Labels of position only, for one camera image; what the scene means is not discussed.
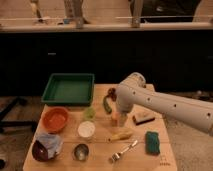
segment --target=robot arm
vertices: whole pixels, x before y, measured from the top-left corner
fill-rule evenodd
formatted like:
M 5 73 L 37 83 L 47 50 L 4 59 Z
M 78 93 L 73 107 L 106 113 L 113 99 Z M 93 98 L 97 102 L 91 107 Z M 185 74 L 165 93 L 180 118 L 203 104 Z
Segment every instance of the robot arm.
M 116 89 L 117 111 L 127 114 L 137 104 L 213 135 L 213 103 L 153 92 L 145 86 L 140 73 L 132 73 L 123 80 Z

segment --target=white cup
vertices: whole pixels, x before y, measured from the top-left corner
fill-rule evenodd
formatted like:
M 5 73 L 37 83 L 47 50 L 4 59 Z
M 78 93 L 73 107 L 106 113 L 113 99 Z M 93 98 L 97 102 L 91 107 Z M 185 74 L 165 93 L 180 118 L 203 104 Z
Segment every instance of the white cup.
M 95 125 L 91 121 L 84 121 L 78 127 L 78 134 L 85 140 L 90 140 L 95 133 Z

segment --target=green plastic tray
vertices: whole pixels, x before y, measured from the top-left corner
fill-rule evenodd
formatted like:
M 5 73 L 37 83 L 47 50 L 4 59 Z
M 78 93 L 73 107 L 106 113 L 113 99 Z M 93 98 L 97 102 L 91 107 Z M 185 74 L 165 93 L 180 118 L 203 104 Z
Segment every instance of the green plastic tray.
M 44 90 L 42 102 L 50 106 L 90 106 L 94 79 L 94 74 L 54 73 Z

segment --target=red bowl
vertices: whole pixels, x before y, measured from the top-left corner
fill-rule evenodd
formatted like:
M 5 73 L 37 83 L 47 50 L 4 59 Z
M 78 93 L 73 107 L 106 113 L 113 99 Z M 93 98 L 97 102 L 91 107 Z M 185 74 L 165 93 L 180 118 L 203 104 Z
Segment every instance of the red bowl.
M 64 107 L 53 107 L 47 111 L 42 119 L 42 123 L 48 133 L 57 133 L 67 124 L 68 110 Z

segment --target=sponge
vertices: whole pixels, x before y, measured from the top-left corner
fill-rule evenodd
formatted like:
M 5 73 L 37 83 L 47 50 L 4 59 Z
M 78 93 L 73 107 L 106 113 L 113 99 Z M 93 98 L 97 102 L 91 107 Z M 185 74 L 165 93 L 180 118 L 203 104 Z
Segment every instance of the sponge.
M 158 139 L 157 132 L 147 131 L 145 135 L 146 152 L 148 154 L 158 155 L 160 154 L 160 141 Z

